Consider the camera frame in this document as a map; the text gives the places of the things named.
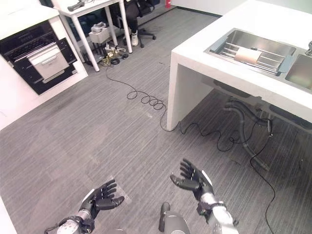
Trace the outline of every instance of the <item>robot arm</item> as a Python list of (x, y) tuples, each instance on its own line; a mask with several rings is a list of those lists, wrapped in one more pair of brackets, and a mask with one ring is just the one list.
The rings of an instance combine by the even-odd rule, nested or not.
[(225, 204), (215, 198), (213, 185), (207, 174), (197, 169), (191, 162), (183, 159), (181, 162), (181, 175), (183, 179), (171, 175), (173, 183), (185, 190), (191, 190), (197, 201), (199, 215), (206, 218), (216, 234), (238, 234), (237, 221), (233, 221)]
[(110, 180), (97, 189), (92, 189), (83, 199), (77, 215), (63, 219), (54, 227), (58, 227), (57, 234), (90, 234), (95, 228), (94, 220), (99, 211), (111, 210), (124, 201), (123, 196), (113, 199), (116, 186), (115, 180)]

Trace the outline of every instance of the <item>built-in oven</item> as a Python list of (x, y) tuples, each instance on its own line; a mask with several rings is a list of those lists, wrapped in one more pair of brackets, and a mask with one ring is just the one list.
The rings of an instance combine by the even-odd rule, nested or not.
[(66, 38), (58, 39), (48, 20), (0, 40), (0, 53), (37, 94), (77, 72)]

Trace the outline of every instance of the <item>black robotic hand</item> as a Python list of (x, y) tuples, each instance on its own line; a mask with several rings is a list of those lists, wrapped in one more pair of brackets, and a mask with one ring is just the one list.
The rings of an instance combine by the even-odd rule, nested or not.
[(125, 199), (123, 196), (113, 199), (115, 196), (114, 192), (116, 192), (116, 186), (117, 184), (113, 179), (93, 190), (93, 192), (84, 199), (79, 210), (88, 210), (91, 213), (91, 218), (95, 219), (99, 211), (116, 208)]
[(181, 176), (184, 178), (181, 179), (174, 174), (170, 176), (170, 179), (176, 186), (193, 191), (197, 201), (200, 201), (201, 196), (205, 193), (214, 195), (212, 183), (204, 171), (197, 169), (196, 166), (185, 158), (180, 165)]

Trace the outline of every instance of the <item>white countertop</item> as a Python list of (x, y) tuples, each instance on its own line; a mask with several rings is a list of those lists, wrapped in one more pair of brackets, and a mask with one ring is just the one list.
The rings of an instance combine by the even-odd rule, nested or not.
[(312, 94), (204, 53), (233, 28), (307, 49), (312, 40), (309, 22), (312, 22), (311, 14), (249, 0), (180, 44), (172, 53), (182, 65), (255, 97), (261, 96), (264, 101), (312, 122)]
[(37, 23), (58, 16), (56, 9), (34, 4), (0, 17), (0, 40), (29, 28)]

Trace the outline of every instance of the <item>red fire extinguisher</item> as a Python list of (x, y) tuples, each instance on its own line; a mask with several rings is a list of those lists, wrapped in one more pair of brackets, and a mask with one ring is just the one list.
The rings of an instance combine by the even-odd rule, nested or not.
[(171, 0), (166, 0), (166, 8), (170, 8), (171, 6)]

